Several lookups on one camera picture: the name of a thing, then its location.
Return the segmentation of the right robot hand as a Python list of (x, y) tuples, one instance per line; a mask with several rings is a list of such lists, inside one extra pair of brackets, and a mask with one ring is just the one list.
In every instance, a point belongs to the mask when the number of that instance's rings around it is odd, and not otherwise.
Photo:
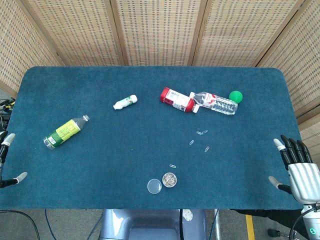
[(313, 163), (308, 147), (301, 140), (280, 136), (273, 143), (281, 155), (290, 185), (279, 182), (274, 176), (269, 176), (271, 184), (294, 197), (303, 205), (313, 205), (320, 202), (320, 170)]

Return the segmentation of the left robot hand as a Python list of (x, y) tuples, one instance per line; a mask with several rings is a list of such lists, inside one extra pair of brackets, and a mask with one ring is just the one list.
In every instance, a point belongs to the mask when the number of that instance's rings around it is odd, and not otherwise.
[(22, 172), (15, 178), (3, 179), (3, 169), (6, 162), (6, 157), (16, 134), (8, 134), (7, 130), (0, 132), (0, 188), (6, 188), (8, 186), (17, 185), (22, 182), (28, 175), (27, 172)]

